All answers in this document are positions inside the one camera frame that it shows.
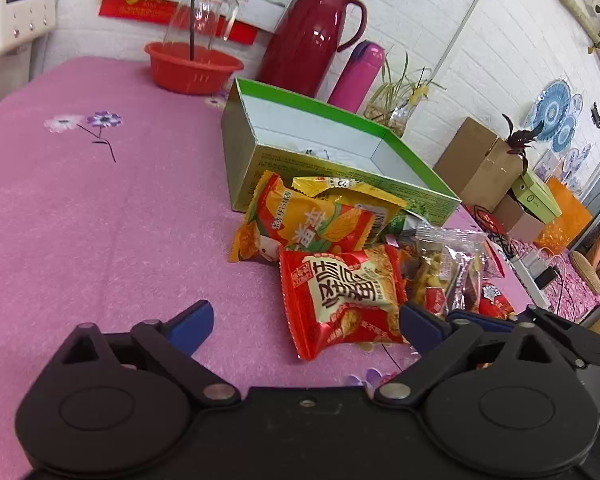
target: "red plastic basin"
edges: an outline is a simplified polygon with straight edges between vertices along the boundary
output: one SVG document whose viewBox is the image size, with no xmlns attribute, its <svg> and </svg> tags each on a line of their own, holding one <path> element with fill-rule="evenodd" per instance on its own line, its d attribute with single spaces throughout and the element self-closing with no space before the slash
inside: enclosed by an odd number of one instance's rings
<svg viewBox="0 0 600 480">
<path fill-rule="evenodd" d="M 148 43 L 144 51 L 151 56 L 154 83 L 179 94 L 215 94 L 233 72 L 244 68 L 239 59 L 203 46 L 195 47 L 196 61 L 191 61 L 188 43 Z"/>
</svg>

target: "pink water bottle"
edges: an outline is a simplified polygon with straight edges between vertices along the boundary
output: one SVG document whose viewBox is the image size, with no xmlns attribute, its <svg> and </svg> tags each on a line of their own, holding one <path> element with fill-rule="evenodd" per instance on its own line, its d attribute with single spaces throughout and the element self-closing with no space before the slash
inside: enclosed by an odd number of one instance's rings
<svg viewBox="0 0 600 480">
<path fill-rule="evenodd" d="M 384 48 L 361 41 L 351 54 L 331 92 L 330 105 L 356 113 L 384 63 Z"/>
</svg>

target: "woven basket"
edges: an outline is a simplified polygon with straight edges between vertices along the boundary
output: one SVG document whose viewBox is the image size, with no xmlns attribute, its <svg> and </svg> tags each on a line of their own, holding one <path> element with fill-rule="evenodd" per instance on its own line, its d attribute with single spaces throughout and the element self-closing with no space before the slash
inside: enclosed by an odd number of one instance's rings
<svg viewBox="0 0 600 480">
<path fill-rule="evenodd" d="M 583 279 L 591 291 L 594 294 L 600 295 L 600 279 L 596 274 L 596 269 L 591 267 L 591 264 L 584 255 L 578 251 L 573 251 L 573 253 L 569 254 L 569 260 L 571 261 L 573 268 L 576 269 L 578 275 Z"/>
</svg>

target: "flower embroidery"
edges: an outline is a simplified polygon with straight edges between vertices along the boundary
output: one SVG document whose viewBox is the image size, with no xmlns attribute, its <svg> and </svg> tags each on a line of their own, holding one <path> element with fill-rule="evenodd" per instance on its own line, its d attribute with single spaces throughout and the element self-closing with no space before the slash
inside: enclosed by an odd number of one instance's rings
<svg viewBox="0 0 600 480">
<path fill-rule="evenodd" d="M 60 133 L 67 130 L 75 130 L 76 128 L 80 128 L 81 130 L 84 130 L 88 134 L 95 137 L 96 140 L 92 140 L 92 144 L 106 144 L 109 147 L 111 158 L 113 159 L 113 162 L 115 162 L 116 156 L 113 154 L 113 147 L 111 143 L 102 136 L 102 129 L 120 126 L 120 124 L 122 124 L 122 117 L 118 114 L 110 114 L 109 112 L 95 112 L 92 116 L 87 117 L 87 124 L 89 126 L 96 126 L 98 128 L 98 133 L 92 132 L 91 130 L 88 130 L 82 126 L 80 121 L 83 119 L 84 117 L 81 115 L 57 116 L 53 119 L 45 121 L 45 127 L 47 127 L 48 130 L 53 133 Z"/>
<path fill-rule="evenodd" d="M 207 97 L 205 103 L 213 108 L 224 108 L 226 100 L 222 97 Z"/>
<path fill-rule="evenodd" d="M 55 134 L 60 134 L 67 130 L 75 130 L 78 123 L 83 120 L 81 115 L 58 115 L 53 119 L 45 121 L 45 128 Z"/>
<path fill-rule="evenodd" d="M 122 124 L 122 117 L 118 114 L 110 114 L 109 112 L 96 112 L 92 116 L 87 117 L 87 122 L 91 126 L 110 128 L 120 126 Z"/>
</svg>

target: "snack bag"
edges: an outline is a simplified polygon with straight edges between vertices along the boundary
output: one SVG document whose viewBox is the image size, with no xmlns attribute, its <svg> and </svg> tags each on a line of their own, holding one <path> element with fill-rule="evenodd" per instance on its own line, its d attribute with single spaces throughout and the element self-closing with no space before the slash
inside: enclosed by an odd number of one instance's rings
<svg viewBox="0 0 600 480">
<path fill-rule="evenodd" d="M 397 250 L 375 246 L 342 254 L 282 251 L 286 318 L 301 359 L 337 343 L 403 343 Z"/>
<path fill-rule="evenodd" d="M 488 238 L 485 239 L 482 245 L 482 276 L 484 278 L 504 278 L 504 268 L 500 263 L 498 253 L 491 245 Z"/>
<path fill-rule="evenodd" d="M 492 283 L 482 284 L 482 294 L 478 314 L 491 316 L 497 319 L 508 319 L 514 310 L 509 300 L 501 293 L 500 289 Z"/>
<path fill-rule="evenodd" d="M 309 198 L 287 189 L 279 175 L 265 171 L 235 234 L 229 261 L 260 254 L 273 262 L 283 248 L 310 253 L 357 251 L 373 223 L 369 211 Z"/>
<path fill-rule="evenodd" d="M 307 196 L 352 205 L 374 213 L 376 221 L 369 233 L 367 244 L 372 244 L 396 213 L 407 207 L 406 200 L 352 178 L 297 176 L 293 187 Z"/>
<path fill-rule="evenodd" d="M 415 230 L 423 225 L 430 226 L 429 221 L 424 216 L 408 209 L 400 209 L 387 226 L 382 229 L 382 234 L 392 234 L 398 238 L 411 237 L 415 236 Z"/>
<path fill-rule="evenodd" d="M 480 301 L 486 235 L 474 231 L 419 227 L 420 269 L 413 300 L 436 316 L 462 308 L 476 312 Z"/>
</svg>

